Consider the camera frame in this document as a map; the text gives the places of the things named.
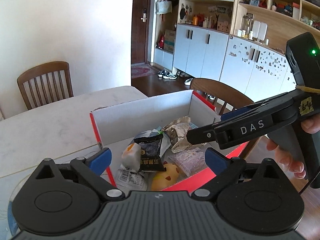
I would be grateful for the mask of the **person right hand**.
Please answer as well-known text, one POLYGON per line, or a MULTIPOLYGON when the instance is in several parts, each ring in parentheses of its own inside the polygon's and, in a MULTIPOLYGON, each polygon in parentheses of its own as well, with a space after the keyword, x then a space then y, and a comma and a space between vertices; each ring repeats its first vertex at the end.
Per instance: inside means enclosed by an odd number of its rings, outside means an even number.
MULTIPOLYGON (((319 132, 320 128, 319 114, 313 115, 311 118, 301 122, 302 129, 309 134, 315 134, 319 132)), ((284 171, 290 171, 297 179, 304 179, 306 176, 306 170, 304 164, 301 161, 293 159, 290 152, 282 149, 271 139, 268 139, 266 148, 268 151, 274 151, 274 159, 280 165, 284 171)))

